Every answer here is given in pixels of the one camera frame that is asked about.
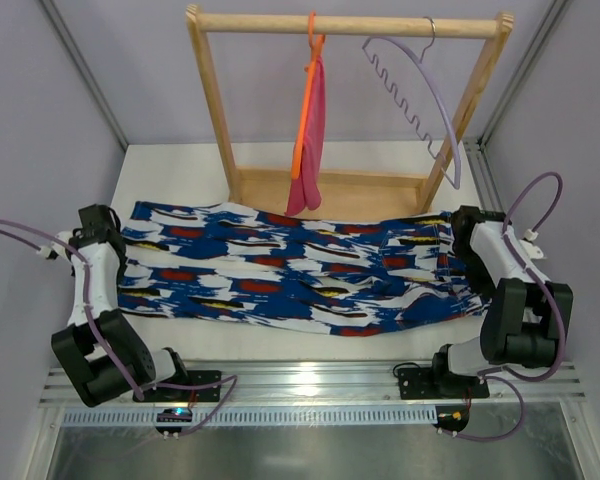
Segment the left black connector board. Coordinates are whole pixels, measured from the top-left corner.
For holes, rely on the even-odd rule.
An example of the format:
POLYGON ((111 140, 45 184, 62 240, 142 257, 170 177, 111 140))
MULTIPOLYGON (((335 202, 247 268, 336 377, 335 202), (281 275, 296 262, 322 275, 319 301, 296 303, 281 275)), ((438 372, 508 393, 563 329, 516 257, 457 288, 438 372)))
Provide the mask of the left black connector board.
POLYGON ((166 408, 160 411, 155 420, 156 431, 163 436, 178 436, 192 426, 192 410, 187 407, 166 408))

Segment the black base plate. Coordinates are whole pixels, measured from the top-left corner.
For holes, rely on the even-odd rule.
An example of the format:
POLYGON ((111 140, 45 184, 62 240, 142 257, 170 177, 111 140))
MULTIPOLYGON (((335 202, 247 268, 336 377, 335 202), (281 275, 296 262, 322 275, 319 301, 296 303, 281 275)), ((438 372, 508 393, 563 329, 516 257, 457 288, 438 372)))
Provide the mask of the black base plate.
POLYGON ((402 400, 468 400, 490 396, 488 385, 477 377, 452 374, 444 367, 404 362, 393 367, 392 375, 397 380, 402 400))
POLYGON ((160 386, 151 387, 146 393, 153 402, 210 402, 220 399, 222 379, 220 370, 184 370, 173 377, 160 382, 160 386))

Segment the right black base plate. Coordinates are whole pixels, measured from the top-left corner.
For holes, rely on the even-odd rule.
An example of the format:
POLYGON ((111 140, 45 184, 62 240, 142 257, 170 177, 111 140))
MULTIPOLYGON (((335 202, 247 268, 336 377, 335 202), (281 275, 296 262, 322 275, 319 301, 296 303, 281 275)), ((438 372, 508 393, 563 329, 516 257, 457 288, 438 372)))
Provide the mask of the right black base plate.
POLYGON ((490 396, 488 385, 477 377, 452 374, 444 367, 404 362, 393 367, 392 375, 397 380, 402 400, 468 400, 490 396))

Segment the black connector board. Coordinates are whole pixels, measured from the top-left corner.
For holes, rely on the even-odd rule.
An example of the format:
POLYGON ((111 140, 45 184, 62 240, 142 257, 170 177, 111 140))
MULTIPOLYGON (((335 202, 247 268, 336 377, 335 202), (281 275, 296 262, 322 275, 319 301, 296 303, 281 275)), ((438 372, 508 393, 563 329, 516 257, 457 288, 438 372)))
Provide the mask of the black connector board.
POLYGON ((163 436, 178 436, 192 426, 192 410, 187 407, 166 408, 160 411, 155 420, 156 431, 163 436))
POLYGON ((462 432, 469 423, 470 413, 466 409, 450 411, 438 411, 436 422, 433 424, 438 433, 448 432, 457 435, 462 432))

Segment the right black connector board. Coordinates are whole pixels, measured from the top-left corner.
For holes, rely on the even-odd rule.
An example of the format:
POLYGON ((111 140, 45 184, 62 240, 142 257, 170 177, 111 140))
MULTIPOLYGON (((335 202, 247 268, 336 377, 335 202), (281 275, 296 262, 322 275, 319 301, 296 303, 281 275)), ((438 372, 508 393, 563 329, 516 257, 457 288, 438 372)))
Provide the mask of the right black connector board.
POLYGON ((433 424, 438 433, 448 432, 457 435, 462 432, 469 423, 470 413, 466 409, 450 411, 438 411, 436 422, 433 424))

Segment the right aluminium side rail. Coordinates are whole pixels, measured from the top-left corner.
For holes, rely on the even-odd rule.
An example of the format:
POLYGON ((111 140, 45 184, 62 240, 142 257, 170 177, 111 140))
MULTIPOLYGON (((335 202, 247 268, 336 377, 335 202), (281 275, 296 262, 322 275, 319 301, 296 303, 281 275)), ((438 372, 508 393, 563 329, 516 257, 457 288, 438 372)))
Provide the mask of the right aluminium side rail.
POLYGON ((495 292, 478 337, 479 357, 489 365, 550 366, 560 346, 560 330, 551 326, 551 292, 525 247, 512 233, 485 147, 477 140, 465 146, 478 194, 494 221, 476 226, 470 245, 484 262, 495 292))

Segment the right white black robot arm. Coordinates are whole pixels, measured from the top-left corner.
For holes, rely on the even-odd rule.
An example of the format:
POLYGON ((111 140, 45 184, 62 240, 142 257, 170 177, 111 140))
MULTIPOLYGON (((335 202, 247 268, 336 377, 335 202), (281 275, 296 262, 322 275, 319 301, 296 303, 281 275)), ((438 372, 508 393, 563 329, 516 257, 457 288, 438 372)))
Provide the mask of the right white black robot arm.
POLYGON ((462 206, 452 214, 453 250, 471 290, 488 301, 478 337, 434 355, 430 379, 439 395, 459 397, 488 374, 526 382, 549 379, 565 353, 573 291, 534 265, 535 245, 515 238, 503 212, 462 206))

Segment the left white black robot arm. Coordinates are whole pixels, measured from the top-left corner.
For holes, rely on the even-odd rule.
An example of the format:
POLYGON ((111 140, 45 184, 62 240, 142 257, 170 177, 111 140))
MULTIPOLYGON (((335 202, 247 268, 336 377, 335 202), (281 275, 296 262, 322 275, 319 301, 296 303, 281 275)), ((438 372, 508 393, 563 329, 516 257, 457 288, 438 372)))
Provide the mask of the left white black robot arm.
POLYGON ((190 377, 171 348, 150 351, 118 305, 126 246, 113 209, 79 210, 81 226, 56 236, 53 252, 75 280, 67 326, 51 337, 52 350, 82 402, 96 407, 127 392, 133 399, 167 401, 161 382, 186 385, 190 377))

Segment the wooden clothes rack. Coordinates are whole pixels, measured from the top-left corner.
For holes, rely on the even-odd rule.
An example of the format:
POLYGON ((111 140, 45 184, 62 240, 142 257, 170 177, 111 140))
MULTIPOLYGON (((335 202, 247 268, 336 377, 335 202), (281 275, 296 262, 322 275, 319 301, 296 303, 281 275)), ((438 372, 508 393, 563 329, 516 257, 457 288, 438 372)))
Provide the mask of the wooden clothes rack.
MULTIPOLYGON (((309 14, 208 13, 198 5, 191 5, 186 10, 186 27, 231 201, 252 207, 269 207, 285 213, 293 181, 291 164, 297 132, 291 148, 284 152, 280 166, 241 167, 237 164, 209 37, 213 33, 220 33, 245 40, 253 34, 262 34, 281 41, 289 35, 300 36, 303 44, 296 61, 297 73, 292 80, 291 101, 292 113, 300 120, 306 82, 304 68, 310 60, 309 14)), ((437 39, 426 55, 443 40, 478 40, 482 44, 459 102, 452 104, 443 97, 460 144, 513 31, 515 18, 510 12, 501 12, 492 19, 433 20, 437 26, 437 39)), ((317 14, 315 33, 325 35, 321 57, 326 81, 326 125, 318 177, 322 201, 316 210, 305 209, 297 216, 319 218, 333 213, 345 219, 375 219, 381 207, 393 212, 429 211, 439 189, 445 185, 452 187, 442 172, 453 172, 450 141, 445 139, 444 129, 437 122, 438 114, 429 103, 419 107, 418 111, 422 116, 433 115, 433 125, 429 127, 434 135, 433 149, 442 148, 444 157, 442 160, 431 158, 432 163, 424 172, 408 170, 404 165, 377 167, 371 160, 355 166, 334 156, 335 120, 339 113, 336 101, 343 97, 346 90, 361 82, 372 88, 373 96, 397 115, 399 124, 414 135, 421 151, 429 155, 425 144, 416 138, 362 52, 362 44, 368 36, 381 35, 404 41, 412 50, 420 53, 431 40, 426 17, 317 14)), ((380 53, 381 60, 388 64, 399 84, 415 90, 415 93, 409 93, 409 97, 423 100, 423 92, 426 92, 424 85, 404 55, 386 42, 372 43, 371 46, 380 53)))

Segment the pink garment on hanger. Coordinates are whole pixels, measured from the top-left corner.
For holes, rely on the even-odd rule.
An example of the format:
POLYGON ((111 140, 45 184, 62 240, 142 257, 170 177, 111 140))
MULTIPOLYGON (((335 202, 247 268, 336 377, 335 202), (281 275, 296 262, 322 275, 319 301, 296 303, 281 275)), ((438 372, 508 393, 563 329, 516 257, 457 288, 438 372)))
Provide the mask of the pink garment on hanger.
POLYGON ((326 81, 321 56, 317 57, 310 90, 308 116, 304 138, 299 178, 291 182, 285 214, 296 216, 305 209, 316 210, 322 201, 318 177, 323 153, 326 125, 326 81))

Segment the aluminium front rail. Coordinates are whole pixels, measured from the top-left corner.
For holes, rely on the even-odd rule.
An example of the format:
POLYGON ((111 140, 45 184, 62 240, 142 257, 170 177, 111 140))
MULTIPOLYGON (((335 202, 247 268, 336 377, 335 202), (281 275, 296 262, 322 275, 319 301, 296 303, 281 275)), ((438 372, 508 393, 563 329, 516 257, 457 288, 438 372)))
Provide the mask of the aluminium front rail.
MULTIPOLYGON (((392 371, 397 361, 186 361, 195 370, 220 370, 237 375, 230 405, 393 404, 400 402, 398 380, 392 371)), ((585 391, 573 364, 567 362, 551 379, 527 383, 509 374, 496 374, 511 381, 527 402, 584 401, 585 391)), ((490 398, 479 400, 512 402, 509 387, 489 381, 490 398)), ((65 373, 49 370, 38 406, 83 406, 65 373)))

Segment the blue white patterned trousers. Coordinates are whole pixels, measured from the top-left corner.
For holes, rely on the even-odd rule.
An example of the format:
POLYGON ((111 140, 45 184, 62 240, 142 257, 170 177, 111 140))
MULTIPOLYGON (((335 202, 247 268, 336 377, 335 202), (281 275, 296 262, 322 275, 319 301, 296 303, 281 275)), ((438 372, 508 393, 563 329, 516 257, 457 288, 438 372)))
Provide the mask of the blue white patterned trousers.
POLYGON ((482 315, 455 256, 451 215, 302 220, 234 203, 137 202, 122 236, 119 304, 148 318, 343 337, 482 315))

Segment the orange plastic hanger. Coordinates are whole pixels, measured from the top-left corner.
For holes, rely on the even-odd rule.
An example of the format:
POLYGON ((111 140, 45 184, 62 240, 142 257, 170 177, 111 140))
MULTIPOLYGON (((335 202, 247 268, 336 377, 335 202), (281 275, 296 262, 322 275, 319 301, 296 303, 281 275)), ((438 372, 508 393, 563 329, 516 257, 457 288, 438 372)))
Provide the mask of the orange plastic hanger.
POLYGON ((311 106, 312 90, 316 77, 316 69, 318 59, 321 57, 325 43, 324 34, 315 33, 316 11, 313 10, 308 16, 308 44, 310 48, 310 60, 305 66, 306 82, 304 86, 304 94, 301 106, 300 120, 296 139, 293 148, 292 164, 291 164, 291 179, 297 180, 301 172, 302 151, 304 145, 304 137, 307 129, 309 110, 311 106))

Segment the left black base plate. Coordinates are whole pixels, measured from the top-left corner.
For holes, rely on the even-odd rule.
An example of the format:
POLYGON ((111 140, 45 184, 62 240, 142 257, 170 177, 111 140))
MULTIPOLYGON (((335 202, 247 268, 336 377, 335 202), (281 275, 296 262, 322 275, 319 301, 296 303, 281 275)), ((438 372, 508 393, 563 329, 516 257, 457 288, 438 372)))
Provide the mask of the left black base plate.
POLYGON ((220 399, 222 379, 220 370, 184 370, 173 377, 160 382, 160 386, 151 387, 146 393, 153 402, 210 402, 220 399))

